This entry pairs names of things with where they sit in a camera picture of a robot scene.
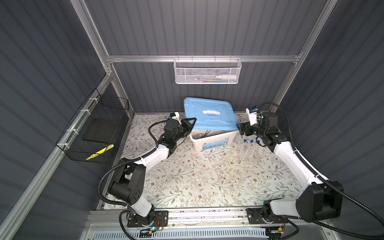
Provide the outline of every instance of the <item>gray wall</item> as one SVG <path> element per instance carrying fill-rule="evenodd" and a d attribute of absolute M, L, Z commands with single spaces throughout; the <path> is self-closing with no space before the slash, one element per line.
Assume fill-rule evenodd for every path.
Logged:
<path fill-rule="evenodd" d="M 69 1 L 0 1 L 0 221 L 105 72 Z M 14 239 L 75 239 L 105 165 L 64 159 Z"/>
<path fill-rule="evenodd" d="M 293 55 L 325 0 L 86 0 L 110 55 Z M 183 111 L 186 97 L 235 110 L 272 101 L 291 63 L 243 63 L 238 84 L 178 85 L 171 63 L 115 63 L 135 112 Z"/>
<path fill-rule="evenodd" d="M 273 101 L 292 63 L 243 63 L 238 84 L 220 85 L 176 84 L 173 63 L 114 66 L 136 112 L 184 111 L 186 97 L 225 100 L 235 111 L 244 111 Z"/>
<path fill-rule="evenodd" d="M 383 12 L 384 1 L 339 1 L 281 104 L 301 153 L 381 216 Z M 283 118 L 280 124 L 286 129 Z M 363 234 L 383 232 L 373 217 L 348 200 L 333 222 Z"/>

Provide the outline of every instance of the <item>blue label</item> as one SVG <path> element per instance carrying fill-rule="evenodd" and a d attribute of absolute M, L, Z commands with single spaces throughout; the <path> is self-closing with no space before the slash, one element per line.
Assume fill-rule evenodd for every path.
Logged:
<path fill-rule="evenodd" d="M 229 138 L 226 137 L 226 138 L 218 139 L 218 140 L 215 140 L 215 141 L 204 142 L 202 150 L 207 150 L 207 149 L 210 149 L 210 148 L 220 147 L 220 146 L 227 145 L 228 144 L 228 140 L 229 140 Z"/>

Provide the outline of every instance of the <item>yellow tube in basket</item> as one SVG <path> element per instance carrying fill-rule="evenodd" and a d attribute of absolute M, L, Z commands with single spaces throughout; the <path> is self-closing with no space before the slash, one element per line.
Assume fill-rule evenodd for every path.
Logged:
<path fill-rule="evenodd" d="M 108 151 L 109 149 L 111 149 L 111 148 L 113 148 L 113 147 L 114 147 L 114 145 L 111 144 L 111 145 L 109 145 L 109 146 L 107 146 L 107 147 L 101 149 L 100 151 L 98 151 L 98 152 L 92 154 L 92 155 L 91 155 L 89 158 L 87 158 L 85 161 L 87 161 L 87 160 L 89 160 L 89 159 L 91 159 L 91 158 L 97 157 L 97 156 L 99 156 L 100 154 L 104 153 L 105 151 Z"/>

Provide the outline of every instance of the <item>storage box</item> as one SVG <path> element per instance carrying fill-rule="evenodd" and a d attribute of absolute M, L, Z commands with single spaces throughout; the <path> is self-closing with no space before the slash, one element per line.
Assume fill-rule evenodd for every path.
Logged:
<path fill-rule="evenodd" d="M 184 100 L 186 118 L 196 118 L 189 135 L 197 152 L 231 144 L 238 123 L 229 102 L 202 98 Z"/>

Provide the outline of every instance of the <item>floral tablecloth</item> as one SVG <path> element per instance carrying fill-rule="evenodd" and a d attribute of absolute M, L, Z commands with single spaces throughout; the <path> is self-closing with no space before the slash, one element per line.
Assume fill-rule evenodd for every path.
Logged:
<path fill-rule="evenodd" d="M 236 115 L 241 122 L 248 121 L 246 114 Z M 122 157 L 134 158 L 150 150 L 154 141 L 148 127 L 167 116 L 135 115 Z M 152 133 L 159 137 L 163 128 L 158 124 Z M 260 163 L 251 159 L 238 163 L 237 149 L 244 138 L 238 134 L 232 144 L 195 152 L 187 137 L 168 159 L 148 171 L 143 195 L 157 208 L 261 205 L 268 199 L 297 198 L 302 189 L 296 177 L 267 147 L 256 146 Z M 104 205 L 104 209 L 121 207 Z"/>

